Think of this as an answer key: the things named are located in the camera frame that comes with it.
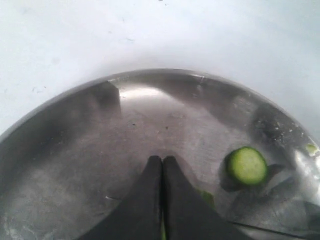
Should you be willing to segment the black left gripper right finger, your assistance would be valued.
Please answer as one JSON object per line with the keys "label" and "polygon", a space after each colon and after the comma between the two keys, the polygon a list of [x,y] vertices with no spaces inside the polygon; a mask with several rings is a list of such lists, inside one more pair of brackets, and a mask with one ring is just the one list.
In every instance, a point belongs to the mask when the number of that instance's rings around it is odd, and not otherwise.
{"label": "black left gripper right finger", "polygon": [[203,200],[176,158],[163,159],[163,218],[168,240],[250,240]]}

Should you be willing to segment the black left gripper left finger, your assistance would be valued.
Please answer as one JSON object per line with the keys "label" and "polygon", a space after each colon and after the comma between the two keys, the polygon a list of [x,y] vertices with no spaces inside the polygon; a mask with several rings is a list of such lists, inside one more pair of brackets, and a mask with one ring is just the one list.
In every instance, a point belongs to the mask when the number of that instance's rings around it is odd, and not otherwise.
{"label": "black left gripper left finger", "polygon": [[160,240],[162,173],[159,156],[150,156],[119,205],[80,240]]}

